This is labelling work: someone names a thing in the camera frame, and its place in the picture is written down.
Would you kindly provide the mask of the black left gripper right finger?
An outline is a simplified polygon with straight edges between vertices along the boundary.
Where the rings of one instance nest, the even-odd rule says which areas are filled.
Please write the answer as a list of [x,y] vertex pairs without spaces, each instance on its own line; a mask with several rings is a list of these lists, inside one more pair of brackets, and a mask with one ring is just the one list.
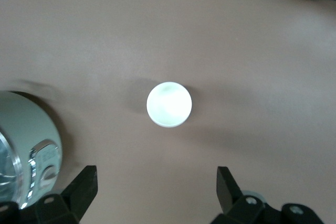
[[276,210],[256,194],[243,193],[228,167],[218,167],[216,193],[222,213],[212,223],[320,223],[309,207],[284,204]]

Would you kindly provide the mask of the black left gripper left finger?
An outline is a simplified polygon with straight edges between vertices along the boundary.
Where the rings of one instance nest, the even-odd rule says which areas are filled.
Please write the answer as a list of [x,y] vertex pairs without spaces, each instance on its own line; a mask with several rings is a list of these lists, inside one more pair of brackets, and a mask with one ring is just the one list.
[[86,166],[59,194],[47,194],[20,211],[20,223],[79,223],[98,193],[98,171]]

